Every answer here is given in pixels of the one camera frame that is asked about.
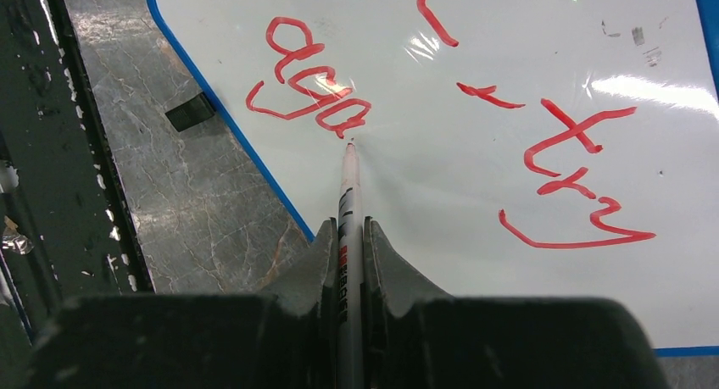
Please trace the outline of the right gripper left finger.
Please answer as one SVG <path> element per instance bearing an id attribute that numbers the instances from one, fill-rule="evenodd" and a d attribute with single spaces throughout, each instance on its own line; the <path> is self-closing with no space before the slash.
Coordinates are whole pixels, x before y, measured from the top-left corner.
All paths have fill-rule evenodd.
<path id="1" fill-rule="evenodd" d="M 256 293 L 76 297 L 37 341 L 25 388 L 332 388 L 337 225 Z"/>

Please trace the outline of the red whiteboard marker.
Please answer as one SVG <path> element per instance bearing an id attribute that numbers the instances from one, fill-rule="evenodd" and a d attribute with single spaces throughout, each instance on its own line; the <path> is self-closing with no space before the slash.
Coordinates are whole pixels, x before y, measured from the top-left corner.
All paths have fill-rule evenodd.
<path id="1" fill-rule="evenodd" d="M 355 145 L 345 149 L 338 202 L 337 387 L 365 386 L 361 284 L 364 280 L 360 164 Z"/>

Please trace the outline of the blue framed whiteboard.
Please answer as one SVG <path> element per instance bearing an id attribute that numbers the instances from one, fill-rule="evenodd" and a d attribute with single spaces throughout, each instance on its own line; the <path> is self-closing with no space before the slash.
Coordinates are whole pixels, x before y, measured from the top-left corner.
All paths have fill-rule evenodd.
<path id="1" fill-rule="evenodd" d="M 718 352 L 718 0 L 147 0 L 307 236 L 366 215 L 455 296 L 596 296 Z"/>

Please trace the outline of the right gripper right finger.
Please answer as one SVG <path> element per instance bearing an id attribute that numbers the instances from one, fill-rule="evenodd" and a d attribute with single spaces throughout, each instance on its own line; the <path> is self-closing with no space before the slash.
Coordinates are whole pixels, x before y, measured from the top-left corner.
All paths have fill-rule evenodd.
<path id="1" fill-rule="evenodd" d="M 665 388 L 649 340 L 599 297 L 454 297 L 365 220 L 371 388 Z"/>

